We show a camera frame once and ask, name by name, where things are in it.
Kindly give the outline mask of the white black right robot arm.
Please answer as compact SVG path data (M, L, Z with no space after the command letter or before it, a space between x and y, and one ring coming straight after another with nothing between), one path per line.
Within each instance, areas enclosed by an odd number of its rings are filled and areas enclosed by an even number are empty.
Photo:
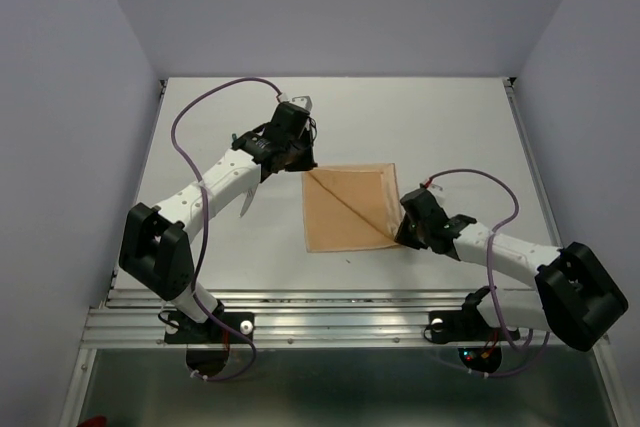
M492 334L505 340L526 329L549 332L586 352L628 310L626 296L584 244L560 248L493 234L472 217L448 216L424 186L400 203L405 215L397 243L488 273L486 285L461 307L430 313L425 337L434 344L478 342Z

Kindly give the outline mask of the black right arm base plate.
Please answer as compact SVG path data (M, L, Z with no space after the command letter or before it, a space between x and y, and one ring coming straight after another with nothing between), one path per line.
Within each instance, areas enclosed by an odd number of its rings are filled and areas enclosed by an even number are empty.
M491 327L479 312L464 309L430 312L423 337L438 345L506 340L504 334L497 327Z

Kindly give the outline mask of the beige cloth napkin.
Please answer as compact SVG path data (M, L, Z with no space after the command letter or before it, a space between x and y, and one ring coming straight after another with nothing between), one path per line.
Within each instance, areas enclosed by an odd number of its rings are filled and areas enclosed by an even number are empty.
M302 175L310 253L395 248L403 214L393 163L325 166Z

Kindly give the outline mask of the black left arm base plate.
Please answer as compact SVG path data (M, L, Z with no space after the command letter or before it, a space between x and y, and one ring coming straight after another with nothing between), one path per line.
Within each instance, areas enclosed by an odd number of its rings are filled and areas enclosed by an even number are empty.
M253 339L255 315L251 312L223 312L219 319L228 327ZM162 310L158 320L164 324L164 342L169 345L242 344L243 340L230 334L211 320L196 323L177 310Z

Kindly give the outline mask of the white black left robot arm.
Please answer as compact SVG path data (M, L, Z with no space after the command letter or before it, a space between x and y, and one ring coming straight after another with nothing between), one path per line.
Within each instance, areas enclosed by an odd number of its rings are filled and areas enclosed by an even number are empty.
M198 235L206 240L209 221L240 195L246 213L270 176L317 166L311 109L308 96L280 102L270 121L235 138L194 182L152 207L139 203L127 214L119 268L173 304L199 340L215 339L223 318L219 301L197 281L191 243Z

